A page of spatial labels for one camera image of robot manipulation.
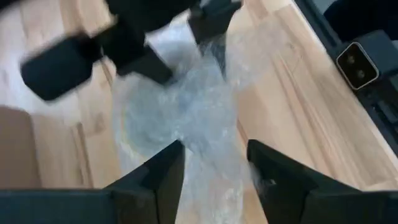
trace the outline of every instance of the hardwood floor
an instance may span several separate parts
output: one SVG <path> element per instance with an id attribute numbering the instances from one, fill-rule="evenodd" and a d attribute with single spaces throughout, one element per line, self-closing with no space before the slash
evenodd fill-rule
<path id="1" fill-rule="evenodd" d="M 258 139 L 362 190 L 398 189 L 398 159 L 291 0 L 245 0 L 228 33 L 264 20 L 285 45 L 269 51 L 267 69 L 236 97 L 243 141 Z M 19 63 L 63 34 L 111 21 L 102 0 L 30 0 L 0 12 L 0 104 L 32 114 L 44 187 L 104 187 L 121 176 L 111 125 L 115 71 L 97 63 L 87 85 L 46 104 L 23 84 Z M 245 193 L 244 218 L 266 223 L 254 189 Z"/>

